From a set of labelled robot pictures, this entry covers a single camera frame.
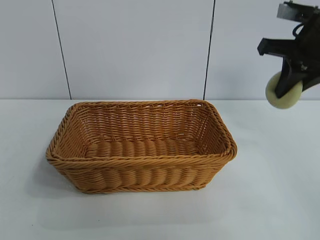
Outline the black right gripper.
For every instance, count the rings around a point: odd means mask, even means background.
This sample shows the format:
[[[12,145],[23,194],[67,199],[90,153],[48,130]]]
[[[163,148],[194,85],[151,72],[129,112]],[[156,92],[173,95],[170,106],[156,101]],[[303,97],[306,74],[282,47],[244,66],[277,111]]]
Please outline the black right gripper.
[[[306,91],[320,83],[320,8],[279,6],[276,17],[298,23],[292,30],[293,39],[263,38],[257,47],[261,56],[282,58],[275,87],[276,97],[280,99],[296,86]]]

